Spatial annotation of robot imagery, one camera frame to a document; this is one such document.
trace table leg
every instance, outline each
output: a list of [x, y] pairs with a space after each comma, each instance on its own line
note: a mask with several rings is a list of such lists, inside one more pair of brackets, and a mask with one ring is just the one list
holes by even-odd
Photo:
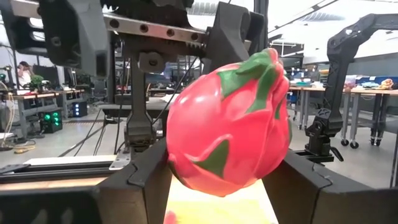
[[310, 92], [309, 91], [305, 91], [305, 99], [304, 99], [304, 103], [305, 103], [305, 107], [304, 107], [304, 129], [307, 128], [307, 124], [308, 124], [308, 117], [310, 116], [310, 113], [308, 112], [308, 108], [310, 107]]
[[343, 127], [341, 129], [341, 144], [348, 146], [347, 140], [347, 129], [348, 129], [348, 116], [349, 116], [349, 102], [351, 101], [351, 94], [344, 94], [344, 105], [343, 105]]
[[300, 90], [300, 120], [298, 121], [298, 129], [301, 130], [304, 120], [305, 91]]
[[19, 124], [21, 125], [22, 138], [27, 139], [27, 122], [24, 111], [24, 100], [18, 100]]
[[386, 129], [387, 119], [387, 103], [390, 95], [384, 94], [381, 100], [379, 126], [377, 127], [376, 145], [380, 146], [381, 140], [383, 139], [384, 130]]
[[356, 131], [358, 128], [360, 97], [361, 97], [360, 93], [354, 94], [353, 110], [352, 110], [352, 118], [351, 118], [351, 130], [349, 132], [349, 139], [351, 140], [351, 143], [349, 144], [349, 146], [351, 146], [353, 149], [357, 149], [359, 147], [359, 144], [355, 141], [355, 135], [356, 135]]
[[63, 109], [63, 117], [65, 119], [68, 119], [68, 100], [67, 100], [67, 94], [66, 93], [61, 93], [62, 94], [62, 109]]
[[381, 94], [376, 94], [374, 97], [373, 115], [372, 115], [372, 127], [371, 127], [371, 145], [374, 145], [376, 138], [377, 127], [379, 126], [379, 115], [381, 105]]

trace person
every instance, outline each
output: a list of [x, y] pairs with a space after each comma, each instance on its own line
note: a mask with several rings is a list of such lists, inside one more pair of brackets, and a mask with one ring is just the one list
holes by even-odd
[[33, 75], [32, 67], [25, 61], [19, 62], [18, 65], [18, 80], [19, 85], [24, 86], [30, 83], [30, 77]]

